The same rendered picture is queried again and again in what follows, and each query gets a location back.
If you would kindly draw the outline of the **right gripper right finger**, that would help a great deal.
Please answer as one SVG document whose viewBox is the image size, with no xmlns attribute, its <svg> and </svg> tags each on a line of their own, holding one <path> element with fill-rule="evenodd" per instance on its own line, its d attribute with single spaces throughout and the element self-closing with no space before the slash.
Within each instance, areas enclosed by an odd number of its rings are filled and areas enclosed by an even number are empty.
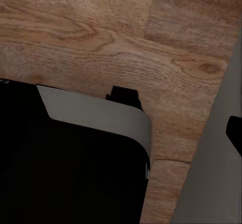
<svg viewBox="0 0 242 224">
<path fill-rule="evenodd" d="M 242 157 L 242 118 L 231 116 L 225 133 Z"/>
</svg>

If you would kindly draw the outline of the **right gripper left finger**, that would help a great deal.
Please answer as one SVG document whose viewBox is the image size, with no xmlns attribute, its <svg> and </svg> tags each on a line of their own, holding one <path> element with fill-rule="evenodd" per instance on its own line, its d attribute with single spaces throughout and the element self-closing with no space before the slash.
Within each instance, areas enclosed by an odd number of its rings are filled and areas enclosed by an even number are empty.
<svg viewBox="0 0 242 224">
<path fill-rule="evenodd" d="M 26 136 L 23 117 L 0 122 L 0 176 Z"/>
</svg>

